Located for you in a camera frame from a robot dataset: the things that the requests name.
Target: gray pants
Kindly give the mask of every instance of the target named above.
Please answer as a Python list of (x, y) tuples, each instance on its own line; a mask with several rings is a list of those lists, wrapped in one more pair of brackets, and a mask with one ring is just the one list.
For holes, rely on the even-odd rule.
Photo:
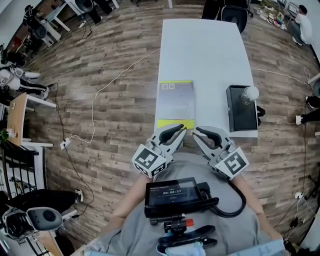
[(289, 24), (289, 32), (299, 44), (305, 44), (305, 42), (301, 39), (301, 30), (298, 23), (296, 23), (295, 21), (291, 21)]

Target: digital timer display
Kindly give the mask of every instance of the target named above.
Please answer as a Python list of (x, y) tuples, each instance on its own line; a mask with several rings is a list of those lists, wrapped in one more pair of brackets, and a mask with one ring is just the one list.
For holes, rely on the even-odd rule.
[(193, 182), (183, 182), (168, 186), (151, 187), (149, 191), (149, 205), (163, 205), (189, 202), (198, 199)]

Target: black box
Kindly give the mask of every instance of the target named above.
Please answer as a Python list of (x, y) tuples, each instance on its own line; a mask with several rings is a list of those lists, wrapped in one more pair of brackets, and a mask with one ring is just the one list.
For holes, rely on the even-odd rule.
[(249, 86), (230, 85), (226, 89), (230, 132), (258, 129), (255, 103), (245, 105), (241, 100), (241, 94), (246, 87)]

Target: white cable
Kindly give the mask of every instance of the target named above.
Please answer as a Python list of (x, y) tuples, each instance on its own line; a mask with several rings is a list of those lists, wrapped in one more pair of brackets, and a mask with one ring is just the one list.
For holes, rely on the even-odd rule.
[[(294, 77), (291, 77), (291, 76), (289, 76), (289, 75), (287, 75), (287, 74), (280, 74), (280, 73), (277, 73), (277, 72), (268, 71), (268, 70), (263, 70), (263, 69), (258, 69), (258, 68), (252, 68), (251, 70), (258, 70), (258, 71), (263, 71), (263, 72), (267, 72), (267, 73), (277, 74), (277, 75), (280, 75), (280, 76), (285, 76), (285, 77), (291, 78), (291, 79), (293, 79), (293, 80), (296, 80), (296, 81), (298, 81), (299, 83), (301, 83), (301, 84), (303, 84), (303, 85), (306, 85), (306, 86), (308, 85), (307, 83), (301, 82), (300, 80), (298, 80), (298, 79), (296, 79), (296, 78), (294, 78)], [(308, 69), (307, 69), (306, 67), (304, 67), (304, 72), (305, 72), (306, 78), (309, 80), (309, 79), (310, 79), (310, 73), (309, 73), (309, 71), (308, 71)]]
[(315, 212), (314, 212), (314, 210), (312, 210), (312, 208), (308, 205), (307, 200), (305, 199), (305, 197), (304, 197), (304, 196), (302, 196), (302, 198), (303, 198), (303, 200), (304, 200), (304, 202), (305, 202), (306, 206), (308, 206), (308, 208), (311, 210), (311, 212), (314, 214), (314, 216), (316, 216), (316, 213), (315, 213)]
[[(298, 203), (296, 204), (296, 214), (295, 214), (294, 220), (296, 219), (296, 217), (297, 217), (297, 215), (298, 215), (298, 204), (299, 204), (299, 202), (300, 202), (301, 199), (304, 200), (306, 206), (308, 206), (308, 208), (312, 211), (312, 213), (314, 214), (314, 216), (316, 216), (316, 213), (315, 213), (314, 210), (312, 210), (312, 208), (308, 205), (305, 197), (302, 196), (302, 197), (299, 199)], [(297, 226), (294, 228), (294, 230), (288, 235), (287, 239), (296, 231), (296, 228), (297, 228), (297, 227), (298, 227), (298, 225), (297, 225)]]
[(113, 79), (110, 83), (108, 83), (105, 87), (103, 87), (102, 89), (100, 89), (100, 90), (97, 91), (97, 93), (96, 93), (96, 95), (95, 95), (95, 97), (94, 97), (94, 99), (93, 99), (93, 101), (92, 101), (92, 103), (91, 103), (91, 117), (92, 117), (93, 133), (92, 133), (92, 137), (91, 137), (91, 140), (90, 140), (90, 141), (86, 141), (86, 140), (80, 138), (78, 135), (72, 135), (72, 136), (69, 137), (69, 139), (71, 139), (72, 137), (77, 137), (80, 141), (90, 144), (90, 143), (92, 142), (92, 140), (94, 139), (95, 131), (96, 131), (96, 128), (95, 128), (95, 120), (94, 120), (94, 102), (95, 102), (95, 100), (96, 100), (96, 98), (97, 98), (97, 96), (98, 96), (98, 93), (100, 93), (102, 90), (104, 90), (104, 89), (107, 88), (109, 85), (111, 85), (113, 81), (117, 80), (124, 72), (126, 72), (127, 70), (129, 70), (132, 66), (134, 66), (135, 64), (138, 64), (140, 61), (144, 60), (145, 58), (149, 57), (150, 55), (156, 53), (156, 52), (159, 51), (159, 50), (160, 50), (160, 48), (157, 49), (157, 50), (154, 50), (153, 52), (151, 52), (151, 53), (148, 54), (147, 56), (144, 56), (144, 57), (141, 58), (139, 61), (131, 64), (127, 69), (125, 69), (125, 70), (122, 71), (120, 74), (118, 74), (118, 76), (117, 76), (115, 79)]
[[(300, 203), (300, 200), (303, 198), (303, 196), (302, 197), (300, 197), (300, 199), (298, 200), (298, 203), (296, 204), (296, 214), (295, 214), (295, 216), (294, 216), (294, 220), (296, 219), (296, 217), (297, 217), (297, 215), (298, 215), (298, 205), (299, 205), (299, 203)], [(288, 238), (290, 238), (290, 236), (293, 234), (293, 232), (295, 232), (296, 231), (296, 228), (298, 227), (298, 225), (294, 228), (294, 230), (287, 236), (287, 239)]]

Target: book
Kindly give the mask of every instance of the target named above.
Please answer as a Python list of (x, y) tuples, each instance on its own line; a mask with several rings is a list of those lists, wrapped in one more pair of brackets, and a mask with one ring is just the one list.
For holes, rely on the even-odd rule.
[(157, 98), (157, 127), (195, 126), (195, 93), (192, 80), (161, 81)]

